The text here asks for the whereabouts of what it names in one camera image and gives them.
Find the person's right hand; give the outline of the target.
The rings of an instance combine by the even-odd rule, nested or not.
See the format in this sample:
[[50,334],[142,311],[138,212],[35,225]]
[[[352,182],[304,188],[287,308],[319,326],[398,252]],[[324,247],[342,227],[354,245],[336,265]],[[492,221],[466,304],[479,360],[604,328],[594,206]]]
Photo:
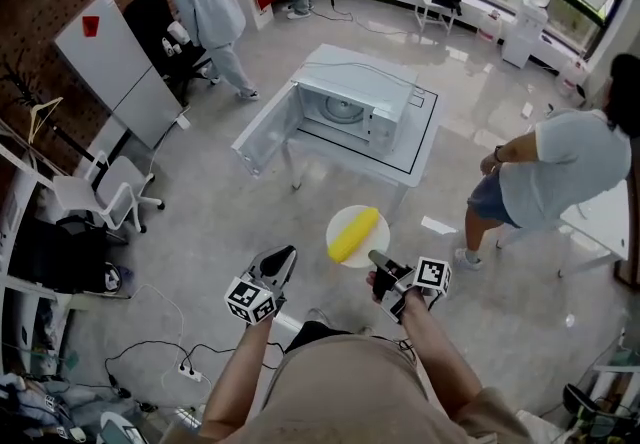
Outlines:
[[384,297],[384,291],[382,290],[382,282],[377,280],[377,273],[370,271],[366,278],[366,283],[371,288],[371,297],[373,301],[380,304]]

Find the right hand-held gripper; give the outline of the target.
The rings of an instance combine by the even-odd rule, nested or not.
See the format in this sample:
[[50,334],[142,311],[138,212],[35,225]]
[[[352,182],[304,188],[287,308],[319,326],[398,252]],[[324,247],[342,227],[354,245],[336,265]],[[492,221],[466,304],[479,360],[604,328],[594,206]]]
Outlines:
[[401,323],[409,291],[428,298],[428,309],[448,294],[452,271],[446,261],[420,257],[416,267],[402,266],[379,250],[371,250],[368,258],[376,266],[377,280],[383,285],[381,309],[396,324]]

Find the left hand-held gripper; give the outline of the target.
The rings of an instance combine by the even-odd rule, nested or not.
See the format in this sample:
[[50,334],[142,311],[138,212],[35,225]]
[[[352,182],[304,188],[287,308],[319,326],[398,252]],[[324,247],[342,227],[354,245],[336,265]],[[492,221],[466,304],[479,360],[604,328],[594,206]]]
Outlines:
[[256,325],[275,315],[278,302],[284,302],[284,287],[289,282],[298,258],[293,245],[259,253],[240,276],[235,276],[225,293],[230,313],[247,325]]

